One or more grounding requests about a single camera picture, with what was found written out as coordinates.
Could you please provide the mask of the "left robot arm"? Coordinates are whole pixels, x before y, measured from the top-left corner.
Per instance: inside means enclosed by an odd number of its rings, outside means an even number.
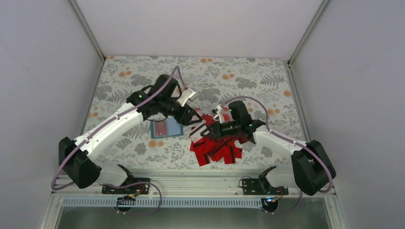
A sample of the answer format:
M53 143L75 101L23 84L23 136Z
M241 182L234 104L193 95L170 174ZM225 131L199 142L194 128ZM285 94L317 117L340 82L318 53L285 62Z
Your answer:
M119 164L97 165L95 160L118 137L153 115L171 116L183 126L201 122L201 116L187 104L197 92L188 88L173 97L179 86L171 76L160 75L154 85L132 93L113 115L92 130L75 139L63 138L58 146L60 169L78 188L101 183L114 186L120 193L129 192L133 175L127 168Z

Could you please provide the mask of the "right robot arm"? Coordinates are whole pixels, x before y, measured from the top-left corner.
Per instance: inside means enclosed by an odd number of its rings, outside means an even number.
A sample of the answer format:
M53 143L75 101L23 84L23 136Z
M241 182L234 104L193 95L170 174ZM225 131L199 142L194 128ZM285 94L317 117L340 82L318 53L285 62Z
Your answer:
M270 128L267 122L253 119L242 101L233 101L228 108L232 119L226 122L218 106L213 110L214 122L204 125L201 137L236 137L290 160L290 165L272 166L259 176L262 193L271 194L277 187L297 187L309 196L332 190L336 171L319 141L296 140Z

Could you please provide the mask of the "white card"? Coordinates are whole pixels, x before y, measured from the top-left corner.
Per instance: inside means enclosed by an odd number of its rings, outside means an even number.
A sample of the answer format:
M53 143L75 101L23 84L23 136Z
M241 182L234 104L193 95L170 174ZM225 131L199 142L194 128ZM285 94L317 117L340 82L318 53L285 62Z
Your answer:
M190 139L193 143L197 143L200 139L202 139L202 133L205 132L207 126L205 123L201 123L200 125L196 126L191 130L189 133Z

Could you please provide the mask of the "red card with black stripe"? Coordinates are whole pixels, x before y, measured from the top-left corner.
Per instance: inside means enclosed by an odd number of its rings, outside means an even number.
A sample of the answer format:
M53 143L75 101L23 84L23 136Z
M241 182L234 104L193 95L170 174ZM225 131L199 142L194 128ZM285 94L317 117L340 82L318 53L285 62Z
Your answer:
M156 137L166 136L167 135L167 127L165 120L159 122L153 122L153 133Z

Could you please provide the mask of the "teal card holder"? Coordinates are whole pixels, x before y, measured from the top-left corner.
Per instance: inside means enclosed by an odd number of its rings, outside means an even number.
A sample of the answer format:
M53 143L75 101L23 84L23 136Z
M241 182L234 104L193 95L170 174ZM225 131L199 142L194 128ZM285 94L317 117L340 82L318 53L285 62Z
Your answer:
M150 122L151 138L169 138L184 135L183 126L179 124L173 117L168 117L165 120Z

